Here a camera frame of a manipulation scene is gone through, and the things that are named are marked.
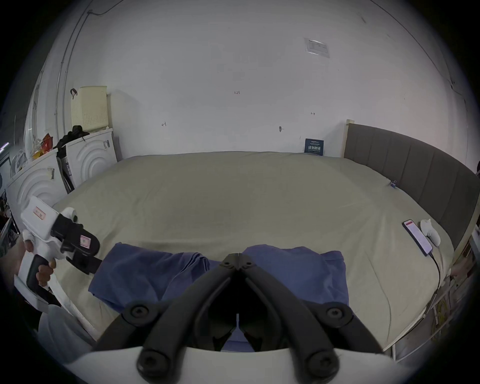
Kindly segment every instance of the handheld device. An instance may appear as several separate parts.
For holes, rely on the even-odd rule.
[[[76,223],[73,208],[58,213],[38,197],[32,196],[20,215],[25,229],[24,240],[33,243],[33,252],[25,251],[18,275],[13,277],[15,288],[37,310],[48,312],[48,305],[58,303],[55,297],[38,284],[36,273],[41,265],[53,259],[67,259],[82,272],[95,273],[101,260],[94,256],[100,249],[98,239]]]

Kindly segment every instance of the red label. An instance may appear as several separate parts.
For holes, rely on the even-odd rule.
[[[38,207],[35,207],[35,209],[33,210],[33,213],[34,213],[35,215],[37,215],[37,216],[40,218],[40,220],[43,220],[43,219],[45,218],[45,216],[46,216],[45,212],[43,212],[43,211],[42,211],[40,208],[38,208]]]

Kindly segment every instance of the white vr controller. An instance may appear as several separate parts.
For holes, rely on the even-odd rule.
[[[435,228],[432,227],[432,222],[430,219],[420,221],[420,229],[424,236],[428,236],[430,238],[435,247],[440,245],[440,235]]]

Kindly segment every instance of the sticker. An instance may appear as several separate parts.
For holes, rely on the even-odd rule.
[[[45,214],[45,212],[43,212],[40,208],[38,207],[35,207],[35,209],[33,210],[33,213],[35,215],[37,215],[40,220],[43,220],[47,215]]]
[[[320,41],[305,39],[305,45],[307,46],[307,52],[313,53],[314,55],[321,55],[327,58],[330,58],[328,53],[328,45],[321,43]]]
[[[84,236],[84,235],[80,235],[80,245],[82,247],[89,249],[91,241],[92,241],[91,238],[89,238],[87,236]]]
[[[314,140],[314,139],[305,139],[305,150],[304,153],[311,153],[314,155],[324,155],[324,141],[323,140]]]

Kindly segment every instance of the white cabinet door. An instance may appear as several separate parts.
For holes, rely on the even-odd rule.
[[[84,181],[102,173],[117,162],[112,129],[67,143],[66,153],[72,184],[78,188]]]
[[[56,149],[28,164],[7,186],[7,201],[20,230],[25,229],[20,213],[27,207],[31,196],[54,206],[66,195]]]

